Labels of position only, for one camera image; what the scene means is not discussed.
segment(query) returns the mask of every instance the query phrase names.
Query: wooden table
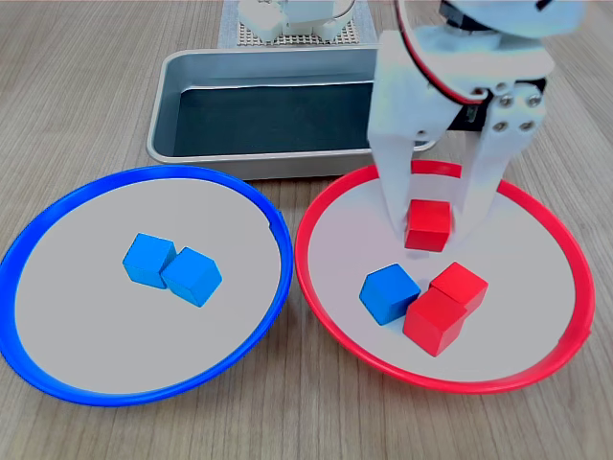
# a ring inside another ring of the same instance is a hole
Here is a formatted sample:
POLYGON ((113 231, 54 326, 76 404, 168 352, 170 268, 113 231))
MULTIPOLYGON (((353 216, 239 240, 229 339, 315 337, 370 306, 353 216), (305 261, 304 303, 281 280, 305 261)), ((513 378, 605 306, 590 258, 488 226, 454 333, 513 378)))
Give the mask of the wooden table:
MULTIPOLYGON (((438 20, 436 2, 411 5, 438 20)), ((0 250, 56 199, 152 164, 162 60, 216 46, 222 4, 0 3, 0 250)), ((372 4, 379 30, 390 4, 372 4)), ((550 39, 549 116, 508 179, 554 211, 592 266, 593 334, 554 377, 511 394, 444 395, 390 379, 342 349, 294 282, 268 336, 217 379, 168 401, 91 408, 44 396, 0 362, 0 459, 613 458, 613 4, 550 39)), ((427 157, 458 159, 457 137, 427 157)), ((327 180, 256 184, 292 236, 327 180)))

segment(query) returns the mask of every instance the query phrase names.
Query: red cube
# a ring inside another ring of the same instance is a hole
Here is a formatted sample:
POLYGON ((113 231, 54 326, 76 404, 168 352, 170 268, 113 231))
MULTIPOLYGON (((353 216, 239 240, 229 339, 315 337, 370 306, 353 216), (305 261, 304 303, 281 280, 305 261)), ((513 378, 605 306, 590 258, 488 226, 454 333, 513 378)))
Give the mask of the red cube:
POLYGON ((404 319, 404 334, 437 357, 458 338, 466 310, 437 289, 428 289, 413 302, 404 319))
POLYGON ((404 247, 442 252, 451 235, 451 203, 413 199, 409 205, 404 247))
POLYGON ((430 283, 435 288, 462 305, 468 314, 473 313, 483 302, 488 282, 457 262, 451 264, 430 283))

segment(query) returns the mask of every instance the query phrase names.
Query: plate rim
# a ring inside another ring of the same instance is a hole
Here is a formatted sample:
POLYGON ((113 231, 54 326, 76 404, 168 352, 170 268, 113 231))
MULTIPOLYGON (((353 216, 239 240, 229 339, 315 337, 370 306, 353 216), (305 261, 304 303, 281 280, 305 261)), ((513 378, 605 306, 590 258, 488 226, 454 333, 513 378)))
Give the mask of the plate rim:
MULTIPOLYGON (((415 159, 412 161, 411 173, 460 178, 462 166, 443 161, 415 159)), ((378 179, 375 165, 361 168, 336 179, 306 209, 296 236, 294 249, 296 274, 306 302, 323 326, 344 348, 375 369, 398 380, 446 393, 472 395, 502 393, 527 387, 548 378, 575 356, 591 333, 596 307, 594 280, 589 264, 579 244, 566 226, 536 198, 506 180, 501 181, 498 193, 521 206, 552 235, 571 267, 575 282, 575 308, 557 346, 537 364, 520 373, 501 379, 465 382, 433 379, 405 371, 372 355, 351 340, 336 326, 317 297, 308 271, 308 247, 319 218, 332 202, 350 189, 375 179, 378 179)))
POLYGON ((153 403, 179 395, 214 379, 239 362, 266 335, 281 313, 293 278, 291 237, 282 213, 253 186, 224 172, 196 166, 147 166, 115 172, 85 184, 39 213, 13 240, 0 263, 0 354, 12 370, 34 388, 69 403, 125 406, 153 403), (131 394, 104 394, 83 390, 55 379, 40 369, 25 351, 15 322, 15 297, 23 269, 44 234, 82 204, 121 187, 159 179, 196 179, 228 187, 251 200, 267 217, 279 248, 281 273, 277 291, 258 327, 226 358, 190 379, 131 394))

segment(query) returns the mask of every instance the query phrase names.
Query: metal tray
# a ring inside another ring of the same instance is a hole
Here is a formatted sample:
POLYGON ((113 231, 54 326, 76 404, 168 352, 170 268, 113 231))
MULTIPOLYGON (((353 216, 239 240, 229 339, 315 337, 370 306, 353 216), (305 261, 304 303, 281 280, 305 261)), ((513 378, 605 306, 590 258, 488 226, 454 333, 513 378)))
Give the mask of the metal tray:
POLYGON ((374 45, 170 55, 148 154, 241 179, 341 175, 372 164, 366 126, 375 58, 374 45))

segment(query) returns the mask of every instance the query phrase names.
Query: screw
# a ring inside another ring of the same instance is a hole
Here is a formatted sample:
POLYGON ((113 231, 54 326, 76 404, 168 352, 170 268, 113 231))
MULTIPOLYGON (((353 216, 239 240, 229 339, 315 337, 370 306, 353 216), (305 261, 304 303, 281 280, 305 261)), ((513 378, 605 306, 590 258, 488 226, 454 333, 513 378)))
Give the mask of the screw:
POLYGON ((505 129, 507 129, 507 126, 509 124, 507 122, 499 122, 496 125, 494 125, 494 131, 504 131, 505 129))
POLYGON ((500 105, 502 105, 503 107, 508 107, 511 104, 513 104, 513 97, 509 94, 505 94, 500 98, 500 105))
POLYGON ((528 107, 536 107, 541 101, 542 98, 540 97, 540 94, 532 94, 527 100, 528 107))
POLYGON ((522 131, 528 131, 529 129, 532 129, 534 127, 534 122, 526 122, 526 123, 522 123, 519 128, 522 131))

